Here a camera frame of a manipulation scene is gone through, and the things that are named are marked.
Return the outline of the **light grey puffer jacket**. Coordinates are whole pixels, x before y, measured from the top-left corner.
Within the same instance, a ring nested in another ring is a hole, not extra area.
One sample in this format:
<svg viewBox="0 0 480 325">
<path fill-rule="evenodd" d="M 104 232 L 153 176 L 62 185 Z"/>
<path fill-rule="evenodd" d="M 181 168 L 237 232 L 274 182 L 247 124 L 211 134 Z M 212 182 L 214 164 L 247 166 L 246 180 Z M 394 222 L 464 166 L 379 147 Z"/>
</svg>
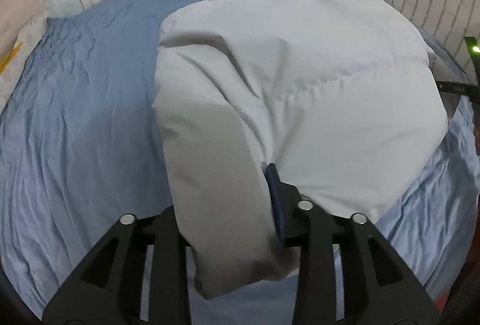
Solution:
<svg viewBox="0 0 480 325">
<path fill-rule="evenodd" d="M 275 231 L 269 164 L 332 215 L 378 221 L 448 131 L 442 66 L 383 0 L 211 0 L 170 14 L 153 108 L 199 293 L 298 267 Z"/>
</svg>

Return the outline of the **blue bed sheet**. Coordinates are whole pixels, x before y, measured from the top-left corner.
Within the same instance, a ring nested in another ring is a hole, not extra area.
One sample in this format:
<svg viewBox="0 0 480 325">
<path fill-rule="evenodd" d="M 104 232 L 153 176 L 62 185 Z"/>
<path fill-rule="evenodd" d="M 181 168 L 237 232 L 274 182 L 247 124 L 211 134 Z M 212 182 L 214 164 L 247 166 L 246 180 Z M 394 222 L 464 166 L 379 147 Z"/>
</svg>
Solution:
<svg viewBox="0 0 480 325">
<path fill-rule="evenodd" d="M 131 212 L 171 206 L 151 106 L 160 24 L 204 0 L 106 0 L 48 21 L 1 113 L 1 261 L 35 315 L 98 239 Z M 378 230 L 437 300 L 477 222 L 479 158 L 462 99 L 442 145 Z M 211 301 L 189 289 L 193 324 L 291 324 L 297 277 Z"/>
</svg>

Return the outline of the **pink beige pillow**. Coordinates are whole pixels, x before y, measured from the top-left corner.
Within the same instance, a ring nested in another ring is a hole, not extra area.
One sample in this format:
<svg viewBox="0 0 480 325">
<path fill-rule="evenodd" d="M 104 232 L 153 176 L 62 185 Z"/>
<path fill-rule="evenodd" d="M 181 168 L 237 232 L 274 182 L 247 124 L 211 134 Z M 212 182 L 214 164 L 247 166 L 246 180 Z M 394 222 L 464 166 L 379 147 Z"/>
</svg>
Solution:
<svg viewBox="0 0 480 325">
<path fill-rule="evenodd" d="M 45 0 L 0 0 L 1 59 L 7 56 L 25 24 L 43 13 Z"/>
</svg>

